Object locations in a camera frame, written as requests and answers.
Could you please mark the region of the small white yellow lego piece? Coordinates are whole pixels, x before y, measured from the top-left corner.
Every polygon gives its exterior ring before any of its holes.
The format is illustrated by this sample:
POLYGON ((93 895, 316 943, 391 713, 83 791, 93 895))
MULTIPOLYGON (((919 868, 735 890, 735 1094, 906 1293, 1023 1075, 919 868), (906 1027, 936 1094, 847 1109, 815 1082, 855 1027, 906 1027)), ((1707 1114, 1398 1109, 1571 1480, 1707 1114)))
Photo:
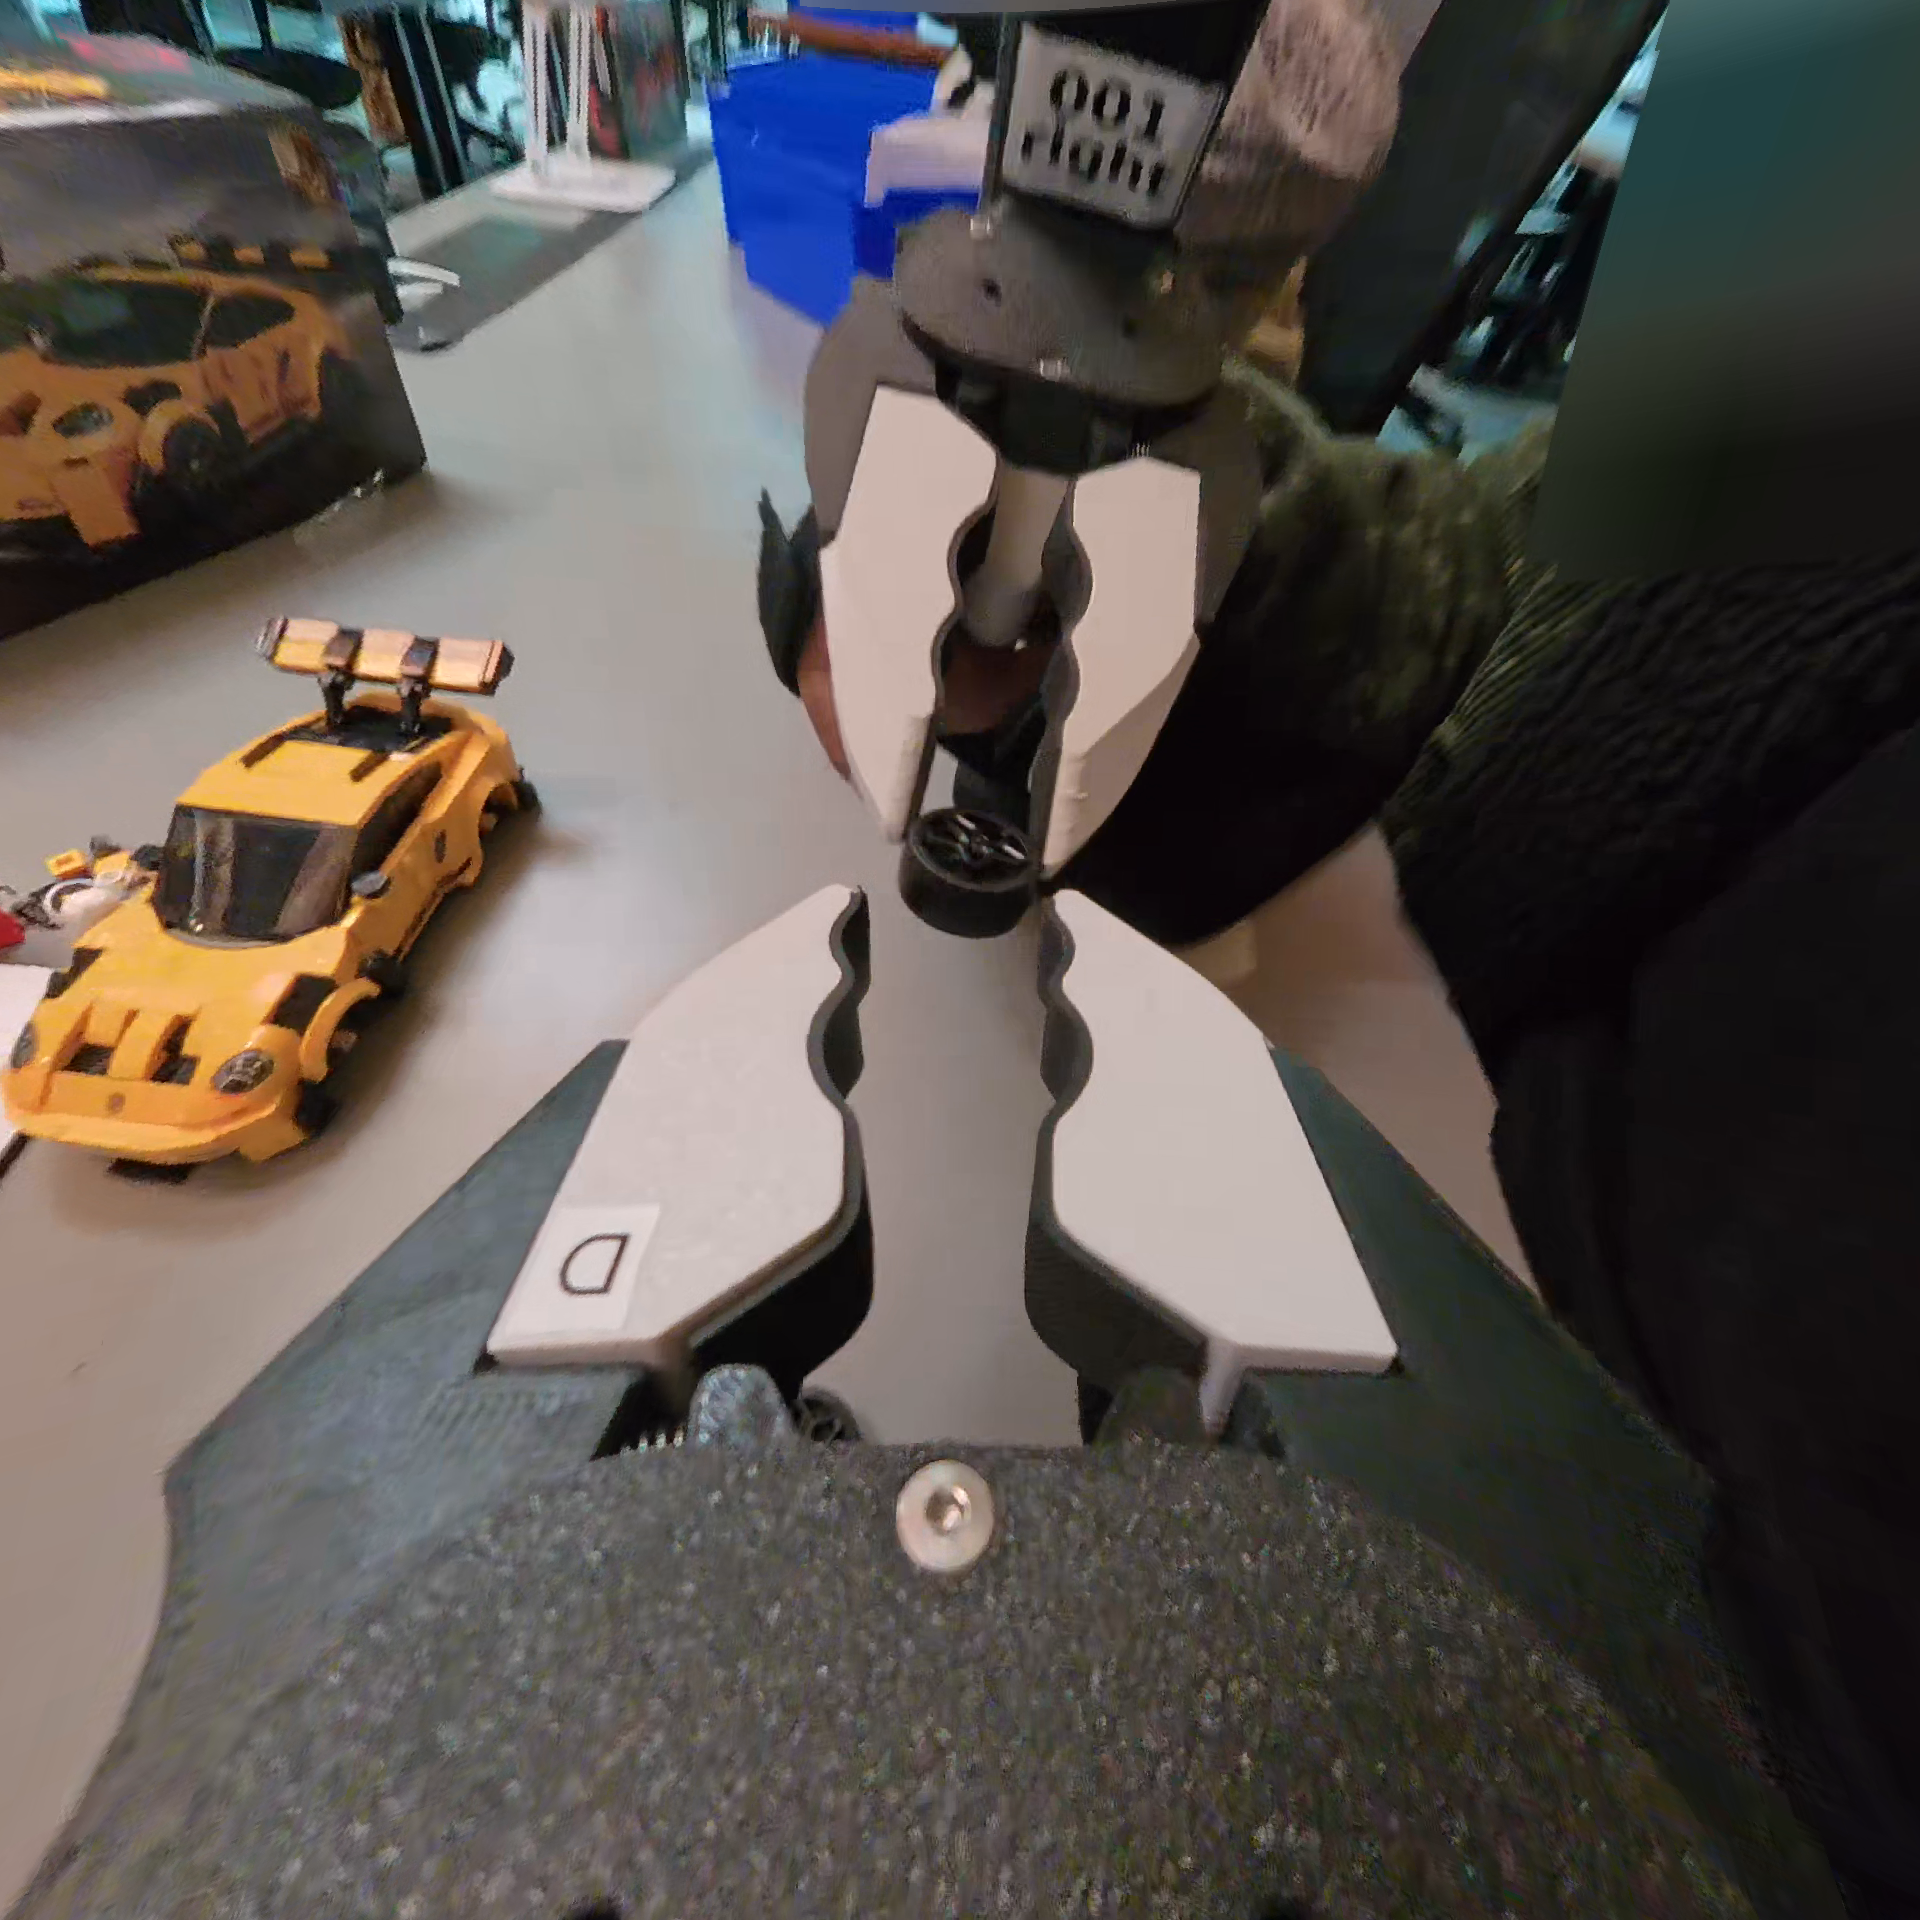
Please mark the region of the small white yellow lego piece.
POLYGON ((93 836, 93 851, 70 851, 53 859, 53 881, 38 890, 38 907, 57 921, 100 920, 158 881, 166 846, 113 846, 93 836))

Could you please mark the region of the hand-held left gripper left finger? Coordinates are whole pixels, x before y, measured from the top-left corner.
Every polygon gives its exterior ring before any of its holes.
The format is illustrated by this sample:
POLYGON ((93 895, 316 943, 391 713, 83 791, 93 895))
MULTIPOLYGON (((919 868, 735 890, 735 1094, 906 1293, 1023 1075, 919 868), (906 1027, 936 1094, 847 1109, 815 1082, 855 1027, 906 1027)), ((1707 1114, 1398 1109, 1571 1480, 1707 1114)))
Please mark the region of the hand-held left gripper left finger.
POLYGON ((489 1322, 497 1369, 683 1373, 855 1222, 867 895, 824 881, 630 1029, 489 1322))

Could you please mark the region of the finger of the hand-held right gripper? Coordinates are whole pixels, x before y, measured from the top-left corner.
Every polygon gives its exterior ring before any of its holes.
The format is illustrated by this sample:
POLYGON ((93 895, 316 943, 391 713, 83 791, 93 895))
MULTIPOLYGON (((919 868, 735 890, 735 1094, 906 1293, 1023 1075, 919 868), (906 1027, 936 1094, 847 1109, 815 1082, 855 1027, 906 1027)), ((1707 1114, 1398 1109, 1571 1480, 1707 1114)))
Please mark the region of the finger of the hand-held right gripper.
POLYGON ((824 622, 839 751, 889 846, 906 836, 936 727, 936 645, 958 611, 958 539, 994 504, 997 451, 936 395, 877 390, 839 529, 824 622))
POLYGON ((1077 484, 1087 609, 1064 637, 1034 764, 1044 876, 1117 816, 1200 656, 1200 475, 1123 462, 1077 484))

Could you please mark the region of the yellow lego car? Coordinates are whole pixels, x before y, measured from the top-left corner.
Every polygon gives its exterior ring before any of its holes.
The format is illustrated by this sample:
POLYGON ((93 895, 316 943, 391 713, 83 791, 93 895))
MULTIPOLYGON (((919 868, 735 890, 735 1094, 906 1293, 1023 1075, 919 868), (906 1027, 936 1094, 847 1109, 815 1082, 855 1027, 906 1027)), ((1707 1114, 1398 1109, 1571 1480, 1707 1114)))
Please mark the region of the yellow lego car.
POLYGON ((499 816, 540 805, 472 709, 497 637, 269 620, 262 656, 323 702, 174 800, 158 881, 71 936, 5 1070, 22 1137, 113 1167, 281 1159, 323 1137, 367 1016, 499 816))

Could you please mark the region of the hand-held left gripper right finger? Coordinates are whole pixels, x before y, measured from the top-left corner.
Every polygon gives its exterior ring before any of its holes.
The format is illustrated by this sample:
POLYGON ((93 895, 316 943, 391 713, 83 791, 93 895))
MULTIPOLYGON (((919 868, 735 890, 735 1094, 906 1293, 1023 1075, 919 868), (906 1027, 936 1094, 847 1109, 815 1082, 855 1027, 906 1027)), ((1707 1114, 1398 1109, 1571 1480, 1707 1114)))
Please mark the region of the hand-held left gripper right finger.
POLYGON ((1262 1027, 1087 895, 1044 907, 1044 1088, 1023 1319, 1093 1396, 1385 1380, 1398 1336, 1262 1027))

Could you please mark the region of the lego set box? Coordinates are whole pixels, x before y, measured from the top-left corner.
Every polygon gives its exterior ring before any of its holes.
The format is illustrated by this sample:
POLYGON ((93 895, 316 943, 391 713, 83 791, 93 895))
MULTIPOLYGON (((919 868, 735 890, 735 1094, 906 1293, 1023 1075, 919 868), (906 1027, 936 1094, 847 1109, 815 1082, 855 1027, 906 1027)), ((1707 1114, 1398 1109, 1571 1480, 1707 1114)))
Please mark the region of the lego set box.
POLYGON ((358 131, 146 32, 5 32, 0 637, 426 467, 358 131))

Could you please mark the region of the person's right hand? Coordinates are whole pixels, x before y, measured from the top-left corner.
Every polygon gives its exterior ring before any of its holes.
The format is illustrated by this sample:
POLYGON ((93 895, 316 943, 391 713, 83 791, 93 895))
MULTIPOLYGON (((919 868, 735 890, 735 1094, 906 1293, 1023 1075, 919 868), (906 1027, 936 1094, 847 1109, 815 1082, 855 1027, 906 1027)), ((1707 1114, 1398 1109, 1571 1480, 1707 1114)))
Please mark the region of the person's right hand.
POLYGON ((839 732, 835 656, 827 656, 824 611, 807 630, 792 683, 801 683, 801 702, 807 702, 807 718, 811 718, 827 764, 851 780, 851 753, 847 753, 847 732, 839 732))

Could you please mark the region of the white background book stand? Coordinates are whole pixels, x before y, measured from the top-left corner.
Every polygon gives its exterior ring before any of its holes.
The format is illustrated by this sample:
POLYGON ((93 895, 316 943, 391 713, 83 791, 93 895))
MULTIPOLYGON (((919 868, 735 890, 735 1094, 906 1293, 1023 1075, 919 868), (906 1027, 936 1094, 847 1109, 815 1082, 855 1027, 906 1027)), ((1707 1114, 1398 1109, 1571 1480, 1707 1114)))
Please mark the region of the white background book stand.
POLYGON ((595 147, 594 102, 612 81, 603 54, 595 7, 524 0, 524 157, 489 179, 499 202, 647 214, 668 184, 668 161, 612 157, 595 147))

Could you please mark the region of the blue plastic container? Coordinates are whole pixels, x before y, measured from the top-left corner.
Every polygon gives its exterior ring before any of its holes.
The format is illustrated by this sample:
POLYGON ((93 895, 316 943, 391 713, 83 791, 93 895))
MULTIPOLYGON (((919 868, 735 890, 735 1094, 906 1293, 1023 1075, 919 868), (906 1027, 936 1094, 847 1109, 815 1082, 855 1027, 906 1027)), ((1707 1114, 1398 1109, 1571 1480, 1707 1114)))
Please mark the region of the blue plastic container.
POLYGON ((988 113, 953 113, 927 65, 782 54, 710 82, 710 147, 745 273, 827 327, 855 273, 894 273, 906 225, 976 214, 988 113))

